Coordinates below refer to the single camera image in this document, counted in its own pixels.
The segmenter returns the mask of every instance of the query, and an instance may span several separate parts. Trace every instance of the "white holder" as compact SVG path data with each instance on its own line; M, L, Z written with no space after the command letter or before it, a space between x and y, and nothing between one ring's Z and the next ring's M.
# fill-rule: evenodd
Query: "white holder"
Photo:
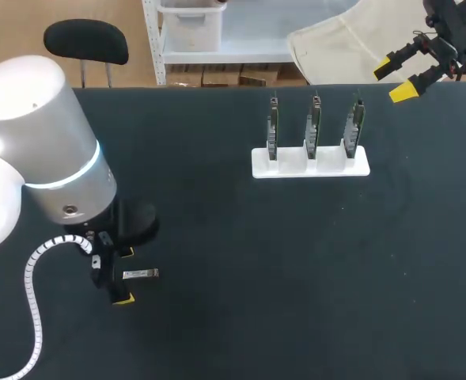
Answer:
M355 158L347 158L343 139L339 146L318 146L316 159L307 157L303 146L279 147L277 161L270 161L267 148L252 150L254 178L364 177L369 175L365 148L358 146Z

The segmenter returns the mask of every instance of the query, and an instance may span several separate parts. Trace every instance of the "chair leg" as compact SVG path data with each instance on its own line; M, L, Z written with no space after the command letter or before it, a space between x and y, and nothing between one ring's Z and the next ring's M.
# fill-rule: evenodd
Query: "chair leg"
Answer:
M80 59L81 87L85 88L85 61Z
M108 77L108 87L112 87L112 69L109 66L109 63L106 63L106 76Z

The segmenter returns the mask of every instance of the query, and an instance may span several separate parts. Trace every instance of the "white bin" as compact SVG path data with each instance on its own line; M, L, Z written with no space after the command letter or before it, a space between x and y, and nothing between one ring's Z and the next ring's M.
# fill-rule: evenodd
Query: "white bin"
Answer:
M173 51L220 50L226 7L215 0L161 0L166 43Z

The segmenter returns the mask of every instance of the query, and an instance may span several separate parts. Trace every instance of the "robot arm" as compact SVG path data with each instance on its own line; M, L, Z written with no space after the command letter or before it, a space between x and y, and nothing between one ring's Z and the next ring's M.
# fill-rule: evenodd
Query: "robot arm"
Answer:
M411 44L399 51L392 51L375 70L378 80L399 70L403 63L417 54L430 54L437 62L426 72L412 75L407 82L394 89L390 95L396 103L423 95L428 87L443 75L457 80L466 74L466 0L423 0L428 13L426 24L435 32L416 32Z
M0 243L17 223L22 186L52 222L92 243L92 278L112 303L134 300L115 259L155 235L155 210L142 199L119 199L62 69L36 55L0 63Z

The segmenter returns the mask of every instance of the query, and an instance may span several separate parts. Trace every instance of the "cable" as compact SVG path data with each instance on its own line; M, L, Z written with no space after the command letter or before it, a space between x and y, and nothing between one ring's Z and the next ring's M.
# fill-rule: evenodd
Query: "cable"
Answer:
M41 355L41 350L43 348L43 326L41 325L41 316L40 310L37 307L36 294L34 293L34 285L32 283L32 277L34 273L34 267L36 262L43 256L43 253L47 252L49 249L55 247L56 245L61 245L64 243L75 243L78 244L81 249L83 249L87 255L92 252L92 245L88 240L81 236L77 235L64 235L54 237L51 240L46 241L36 249L33 254L28 259L27 264L25 265L25 293L27 294L28 306L30 307L30 314L32 315L32 322L34 324L34 350L32 355L28 360L25 367L19 370L16 374L12 374L7 378L0 378L0 380L18 380L23 378L37 363L38 358Z

